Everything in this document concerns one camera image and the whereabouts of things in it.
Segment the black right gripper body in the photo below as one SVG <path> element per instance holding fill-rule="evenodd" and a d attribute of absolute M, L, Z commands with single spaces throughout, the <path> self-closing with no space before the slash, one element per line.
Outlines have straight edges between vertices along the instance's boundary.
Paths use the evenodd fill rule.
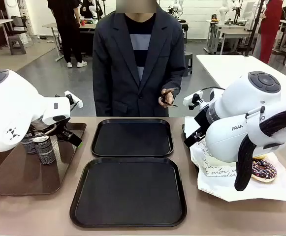
<path fill-rule="evenodd" d="M 210 123 L 206 117 L 208 107 L 204 107 L 199 111 L 199 113 L 195 116 L 194 120 L 198 123 L 200 126 L 197 129 L 197 132 L 201 133 L 202 135 L 206 134 L 207 129 L 210 126 Z"/>

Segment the person in dark blazer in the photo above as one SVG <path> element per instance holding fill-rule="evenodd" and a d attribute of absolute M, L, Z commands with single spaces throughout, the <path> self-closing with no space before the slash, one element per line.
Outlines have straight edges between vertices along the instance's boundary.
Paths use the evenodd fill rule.
<path fill-rule="evenodd" d="M 117 0 L 96 25 L 93 80 L 112 89 L 112 117 L 166 117 L 159 104 L 166 70 L 186 69 L 181 24 L 157 0 Z"/>

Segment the brown plastic tray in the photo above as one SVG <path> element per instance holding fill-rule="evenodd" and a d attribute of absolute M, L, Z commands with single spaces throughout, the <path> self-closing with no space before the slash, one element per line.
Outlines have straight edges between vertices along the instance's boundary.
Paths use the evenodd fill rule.
<path fill-rule="evenodd" d="M 50 195 L 60 189 L 77 147 L 58 141 L 60 159 L 42 165 L 23 145 L 0 152 L 0 196 Z"/>

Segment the brown tongs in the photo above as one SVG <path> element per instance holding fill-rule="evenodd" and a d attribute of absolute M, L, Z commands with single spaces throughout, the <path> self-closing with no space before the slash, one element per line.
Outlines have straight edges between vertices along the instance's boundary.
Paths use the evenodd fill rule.
<path fill-rule="evenodd" d="M 175 91 L 177 91 L 178 89 L 179 89 L 179 88 L 168 88 L 168 89 L 164 88 L 162 91 L 172 92 L 172 94 L 173 94 L 173 96 L 174 96 Z"/>

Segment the black office chair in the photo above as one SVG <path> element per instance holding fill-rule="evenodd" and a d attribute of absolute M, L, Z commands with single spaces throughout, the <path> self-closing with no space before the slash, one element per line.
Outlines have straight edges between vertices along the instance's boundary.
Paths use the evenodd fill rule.
<path fill-rule="evenodd" d="M 10 29 L 7 30 L 8 36 L 21 35 L 28 32 L 26 16 L 11 16 L 10 19 L 12 22 L 10 22 Z"/>

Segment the white side table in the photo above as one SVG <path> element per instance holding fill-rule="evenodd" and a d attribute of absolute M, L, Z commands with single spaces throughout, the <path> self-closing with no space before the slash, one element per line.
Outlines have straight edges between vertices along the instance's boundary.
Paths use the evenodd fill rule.
<path fill-rule="evenodd" d="M 281 97 L 286 98 L 286 75 L 252 56 L 241 55 L 197 55 L 212 79 L 222 88 L 227 88 L 247 72 L 263 71 L 271 74 L 281 84 Z"/>

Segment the chocolate sprinkled donut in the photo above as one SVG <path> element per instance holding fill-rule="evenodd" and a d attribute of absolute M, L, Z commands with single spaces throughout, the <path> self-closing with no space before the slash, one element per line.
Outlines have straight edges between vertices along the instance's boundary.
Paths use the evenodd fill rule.
<path fill-rule="evenodd" d="M 264 159 L 253 159 L 252 178 L 260 182 L 272 182 L 277 176 L 276 168 Z"/>

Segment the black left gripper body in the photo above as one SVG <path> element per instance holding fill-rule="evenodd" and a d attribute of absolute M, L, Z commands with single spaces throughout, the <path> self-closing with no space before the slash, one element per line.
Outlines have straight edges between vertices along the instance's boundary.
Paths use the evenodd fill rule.
<path fill-rule="evenodd" d="M 61 120 L 56 123 L 57 128 L 55 130 L 55 135 L 58 141 L 68 141 L 72 132 L 67 128 L 68 119 Z"/>

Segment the dark round stool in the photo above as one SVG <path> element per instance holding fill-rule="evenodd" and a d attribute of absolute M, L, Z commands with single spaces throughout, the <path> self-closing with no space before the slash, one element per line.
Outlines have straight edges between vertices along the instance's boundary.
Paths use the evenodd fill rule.
<path fill-rule="evenodd" d="M 192 74 L 193 69 L 193 53 L 185 52 L 185 65 L 186 69 L 183 74 L 184 77 L 188 76 L 189 74 Z"/>

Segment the black tray under paper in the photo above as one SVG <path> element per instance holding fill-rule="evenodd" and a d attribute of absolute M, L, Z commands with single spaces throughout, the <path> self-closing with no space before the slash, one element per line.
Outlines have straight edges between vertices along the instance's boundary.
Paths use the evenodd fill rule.
<path fill-rule="evenodd" d="M 182 124 L 181 128 L 182 128 L 182 132 L 183 132 L 184 139 L 186 139 L 187 137 L 186 137 L 186 133 L 185 133 L 185 125 Z M 199 173 L 199 168 L 198 168 L 194 163 L 193 163 L 193 166 L 194 166 L 194 168 L 195 168 L 196 175 L 198 175 L 198 173 Z"/>

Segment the background workbench with robot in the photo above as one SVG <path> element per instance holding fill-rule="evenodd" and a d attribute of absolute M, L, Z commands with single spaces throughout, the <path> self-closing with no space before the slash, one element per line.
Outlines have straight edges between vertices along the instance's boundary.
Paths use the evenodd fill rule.
<path fill-rule="evenodd" d="M 212 20 L 206 22 L 209 23 L 209 30 L 203 50 L 210 55 L 235 55 L 240 43 L 246 43 L 252 35 L 243 26 L 219 25 L 217 21 Z"/>

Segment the grey plastic stool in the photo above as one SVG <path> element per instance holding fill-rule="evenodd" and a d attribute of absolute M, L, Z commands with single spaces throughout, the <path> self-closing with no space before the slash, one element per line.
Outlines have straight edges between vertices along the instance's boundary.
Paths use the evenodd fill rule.
<path fill-rule="evenodd" d="M 11 55 L 25 55 L 27 53 L 19 35 L 9 36 L 8 43 Z"/>

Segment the empty white paper donut box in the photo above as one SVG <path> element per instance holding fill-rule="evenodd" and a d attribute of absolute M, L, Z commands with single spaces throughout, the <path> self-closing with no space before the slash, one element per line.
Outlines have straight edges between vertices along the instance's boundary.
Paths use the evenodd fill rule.
<path fill-rule="evenodd" d="M 212 156 L 206 156 L 202 164 L 207 177 L 235 177 L 236 163 L 227 163 L 217 160 Z"/>

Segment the person's left forearm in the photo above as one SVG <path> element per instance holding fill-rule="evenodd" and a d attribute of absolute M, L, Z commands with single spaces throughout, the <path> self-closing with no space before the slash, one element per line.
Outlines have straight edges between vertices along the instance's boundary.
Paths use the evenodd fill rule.
<path fill-rule="evenodd" d="M 181 90 L 181 82 L 184 71 L 184 69 L 166 70 L 162 89 L 175 89 L 173 91 L 173 96 L 176 97 Z"/>

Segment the white paper sheet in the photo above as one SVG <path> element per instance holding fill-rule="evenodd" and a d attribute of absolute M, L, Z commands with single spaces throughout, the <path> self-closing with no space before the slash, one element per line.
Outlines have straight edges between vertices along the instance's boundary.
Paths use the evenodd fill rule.
<path fill-rule="evenodd" d="M 254 144 L 267 138 L 259 125 L 263 121 L 265 121 L 263 115 L 255 113 L 249 116 L 223 118 L 213 122 L 204 137 L 208 150 L 219 161 L 236 163 L 239 146 L 244 137 L 251 138 Z M 276 168 L 276 178 L 272 182 L 260 182 L 250 177 L 247 187 L 243 191 L 237 191 L 234 186 L 236 176 L 207 177 L 202 168 L 205 157 L 198 155 L 194 145 L 191 146 L 191 160 L 199 167 L 198 189 L 228 202 L 248 199 L 286 201 L 285 167 L 273 152 L 265 154 L 262 147 L 257 147 L 253 155 L 259 156 L 258 151 L 264 156 L 264 160 Z"/>

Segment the person's left hand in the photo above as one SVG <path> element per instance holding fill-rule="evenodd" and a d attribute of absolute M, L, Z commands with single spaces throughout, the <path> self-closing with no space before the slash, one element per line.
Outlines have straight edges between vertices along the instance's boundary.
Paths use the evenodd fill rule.
<path fill-rule="evenodd" d="M 173 106 L 174 103 L 174 96 L 172 92 L 162 91 L 162 95 L 159 97 L 159 104 L 164 107 Z"/>

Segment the bystander in black clothes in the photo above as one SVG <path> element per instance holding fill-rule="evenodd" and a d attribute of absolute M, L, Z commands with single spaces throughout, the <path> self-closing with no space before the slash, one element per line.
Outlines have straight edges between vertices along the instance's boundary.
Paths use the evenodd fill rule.
<path fill-rule="evenodd" d="M 47 0 L 47 3 L 56 20 L 67 68 L 72 67 L 71 55 L 75 56 L 78 68 L 87 66 L 80 49 L 80 0 Z"/>

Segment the person's right forearm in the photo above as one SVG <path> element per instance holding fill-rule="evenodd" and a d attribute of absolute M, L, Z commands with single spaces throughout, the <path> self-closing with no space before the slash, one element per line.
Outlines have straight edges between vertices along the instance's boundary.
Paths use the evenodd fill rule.
<path fill-rule="evenodd" d="M 97 117 L 112 116 L 112 89 L 110 82 L 104 77 L 93 80 L 95 111 Z"/>

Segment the small black serving tray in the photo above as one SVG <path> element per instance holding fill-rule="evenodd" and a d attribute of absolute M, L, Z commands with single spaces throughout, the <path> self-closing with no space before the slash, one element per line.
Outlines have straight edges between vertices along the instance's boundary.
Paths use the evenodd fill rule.
<path fill-rule="evenodd" d="M 169 156 L 174 150 L 170 124 L 159 118 L 109 118 L 98 123 L 91 145 L 97 157 Z"/>

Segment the beige desk white legs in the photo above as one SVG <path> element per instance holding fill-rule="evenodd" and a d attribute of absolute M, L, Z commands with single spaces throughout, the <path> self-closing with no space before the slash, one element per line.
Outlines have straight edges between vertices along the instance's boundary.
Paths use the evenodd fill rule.
<path fill-rule="evenodd" d="M 52 32 L 52 37 L 54 40 L 54 43 L 56 45 L 56 52 L 57 52 L 57 58 L 55 59 L 56 62 L 60 61 L 61 59 L 64 58 L 63 54 L 60 52 L 60 35 L 57 29 L 57 24 L 56 23 L 49 23 L 49 24 L 45 24 L 42 26 L 43 28 L 47 28 L 50 29 Z"/>

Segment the large black serving tray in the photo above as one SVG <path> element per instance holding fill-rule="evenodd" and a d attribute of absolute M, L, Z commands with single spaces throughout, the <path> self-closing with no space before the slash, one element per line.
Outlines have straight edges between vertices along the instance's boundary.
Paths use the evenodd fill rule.
<path fill-rule="evenodd" d="M 82 228 L 175 227 L 187 205 L 168 158 L 98 158 L 83 169 L 69 216 Z"/>

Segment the bystander in red apron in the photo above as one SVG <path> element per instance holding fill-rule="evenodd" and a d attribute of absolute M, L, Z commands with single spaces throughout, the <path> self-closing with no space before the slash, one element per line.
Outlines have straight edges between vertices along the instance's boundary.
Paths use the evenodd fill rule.
<path fill-rule="evenodd" d="M 283 0 L 268 0 L 261 13 L 261 24 L 253 56 L 263 63 L 269 62 L 277 31 L 279 29 Z"/>

